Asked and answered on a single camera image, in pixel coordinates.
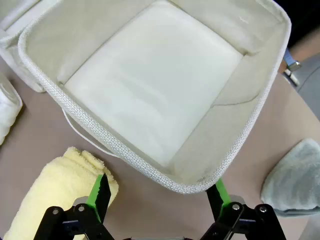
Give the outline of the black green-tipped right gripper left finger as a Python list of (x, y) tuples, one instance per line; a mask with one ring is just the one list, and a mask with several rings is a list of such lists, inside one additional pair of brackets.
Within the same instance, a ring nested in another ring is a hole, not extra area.
[(85, 202), (63, 210), (51, 206), (45, 211), (33, 240), (115, 240), (104, 226), (104, 219), (111, 201), (107, 175), (100, 174)]

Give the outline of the light teal triangle-folded towel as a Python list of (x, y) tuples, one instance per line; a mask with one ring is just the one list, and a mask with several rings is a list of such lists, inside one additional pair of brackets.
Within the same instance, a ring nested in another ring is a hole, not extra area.
[(320, 144), (301, 140), (270, 171), (261, 201), (281, 217), (320, 214)]

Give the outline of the person's left forearm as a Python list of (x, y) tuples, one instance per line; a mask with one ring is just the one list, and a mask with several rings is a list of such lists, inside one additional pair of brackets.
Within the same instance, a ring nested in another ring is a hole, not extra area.
[(299, 62), (320, 53), (320, 28), (299, 40), (290, 48), (290, 53)]

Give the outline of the cream fabric storage basket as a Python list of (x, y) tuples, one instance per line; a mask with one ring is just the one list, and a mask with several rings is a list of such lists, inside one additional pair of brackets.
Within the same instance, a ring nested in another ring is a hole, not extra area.
[(38, 93), (45, 90), (23, 64), (18, 41), (24, 29), (61, 0), (0, 0), (0, 57)]
[(246, 141), (290, 32), (274, 0), (61, 0), (17, 48), (92, 137), (192, 194), (215, 184)]

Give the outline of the yellow towel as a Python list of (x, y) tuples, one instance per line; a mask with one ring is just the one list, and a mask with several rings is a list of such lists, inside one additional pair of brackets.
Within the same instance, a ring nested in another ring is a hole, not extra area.
[(70, 209), (76, 199), (90, 194), (98, 175), (102, 174), (107, 175), (112, 202), (119, 185), (104, 162), (86, 150), (69, 147), (63, 156), (56, 157), (42, 169), (3, 240), (33, 240), (49, 207)]

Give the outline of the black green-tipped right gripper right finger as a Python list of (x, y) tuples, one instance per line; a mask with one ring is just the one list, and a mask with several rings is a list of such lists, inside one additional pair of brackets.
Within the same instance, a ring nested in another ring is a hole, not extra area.
[(235, 234), (247, 240), (287, 240), (274, 209), (269, 204), (250, 208), (231, 201), (222, 180), (206, 190), (214, 223), (200, 240), (231, 240)]

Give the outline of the person in black polo shirt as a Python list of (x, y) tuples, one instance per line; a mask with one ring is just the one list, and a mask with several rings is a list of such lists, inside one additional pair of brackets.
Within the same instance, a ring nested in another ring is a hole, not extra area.
[(320, 0), (277, 0), (291, 20), (288, 47), (320, 26)]

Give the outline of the pale pink towel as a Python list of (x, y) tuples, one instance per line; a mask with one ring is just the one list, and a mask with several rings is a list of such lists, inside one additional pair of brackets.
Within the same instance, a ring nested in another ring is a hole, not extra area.
[(22, 109), (23, 102), (11, 82), (0, 72), (0, 146)]

